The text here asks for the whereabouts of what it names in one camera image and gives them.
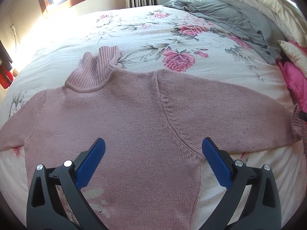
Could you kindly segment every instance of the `sweater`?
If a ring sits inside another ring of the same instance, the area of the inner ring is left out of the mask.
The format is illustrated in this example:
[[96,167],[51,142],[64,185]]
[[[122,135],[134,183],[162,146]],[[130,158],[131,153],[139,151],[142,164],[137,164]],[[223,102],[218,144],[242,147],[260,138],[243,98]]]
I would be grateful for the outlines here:
[[101,137],[106,153],[85,198],[110,229],[191,229],[201,186],[201,143],[228,152],[299,140],[297,113],[248,88],[169,70],[133,73],[118,47],[85,53],[65,86],[32,97],[0,130],[0,151],[24,146],[36,165],[74,160]]

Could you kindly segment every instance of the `blue gripper pad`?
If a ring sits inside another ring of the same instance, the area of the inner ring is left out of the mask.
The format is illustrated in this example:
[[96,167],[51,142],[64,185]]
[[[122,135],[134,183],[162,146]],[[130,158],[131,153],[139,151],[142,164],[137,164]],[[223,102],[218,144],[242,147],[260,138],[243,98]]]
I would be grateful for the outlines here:
[[91,180],[98,164],[100,163],[106,151],[106,144],[103,139],[96,141],[96,144],[91,147],[84,161],[76,171],[76,187],[78,189],[84,188]]
[[202,144],[202,150],[210,167],[212,168],[219,184],[226,189],[231,187],[231,170],[220,156],[218,149],[211,143],[209,138],[205,138]]

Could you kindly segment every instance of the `bed sheet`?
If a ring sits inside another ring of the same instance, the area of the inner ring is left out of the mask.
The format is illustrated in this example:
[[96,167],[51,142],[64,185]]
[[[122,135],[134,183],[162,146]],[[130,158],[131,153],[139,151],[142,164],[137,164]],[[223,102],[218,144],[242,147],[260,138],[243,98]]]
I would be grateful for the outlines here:
[[[96,12],[74,21],[63,35],[46,44],[8,89],[0,109],[0,127],[35,93],[64,85],[83,54],[98,53],[100,46],[119,46],[118,65],[133,72],[161,68],[248,87],[294,109],[278,66],[267,64],[251,47],[217,25],[188,12],[164,6],[147,6]],[[28,196],[25,153],[21,147],[0,152],[0,190],[19,219],[26,223]],[[232,154],[247,165],[272,166],[280,193],[283,224],[306,193],[306,159],[303,143],[254,153]],[[206,161],[193,229],[212,213],[225,190]],[[247,199],[245,191],[232,221]]]

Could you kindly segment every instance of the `metal pin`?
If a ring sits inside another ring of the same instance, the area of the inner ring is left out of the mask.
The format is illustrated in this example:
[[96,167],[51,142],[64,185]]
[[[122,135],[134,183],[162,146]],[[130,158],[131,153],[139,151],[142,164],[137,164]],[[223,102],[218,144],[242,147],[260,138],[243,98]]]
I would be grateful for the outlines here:
[[264,169],[267,170],[267,171],[269,171],[269,170],[271,170],[271,166],[268,165],[268,164],[265,164],[265,165],[264,165]]
[[243,162],[242,162],[241,160],[236,160],[236,161],[234,162],[234,164],[235,164],[236,166],[238,166],[238,167],[242,167],[242,166],[243,166]]
[[44,166],[43,166],[42,164],[39,164],[39,165],[36,166],[36,169],[37,169],[37,170],[42,170],[43,167],[44,167]]
[[73,164],[73,162],[71,160],[67,160],[64,162],[64,166],[65,167],[70,167]]

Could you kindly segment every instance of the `white bedspread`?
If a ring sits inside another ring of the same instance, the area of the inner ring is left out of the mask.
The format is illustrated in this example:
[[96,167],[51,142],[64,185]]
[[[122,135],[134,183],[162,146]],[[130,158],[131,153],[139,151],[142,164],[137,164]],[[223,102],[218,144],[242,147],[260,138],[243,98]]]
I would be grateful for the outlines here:
[[[254,50],[220,27],[164,6],[96,12],[78,18],[72,29],[40,49],[21,71],[0,109],[0,127],[35,93],[64,85],[86,51],[119,46],[118,65],[133,72],[161,68],[238,84],[294,109],[277,66],[267,64]],[[274,150],[233,154],[248,166],[270,164],[278,186],[283,224],[294,214],[306,193],[306,159],[302,142]],[[27,176],[25,152],[14,148],[0,152],[0,190],[19,219],[26,222]],[[199,227],[219,203],[221,187],[206,161],[193,229]],[[239,204],[237,220],[247,199]]]

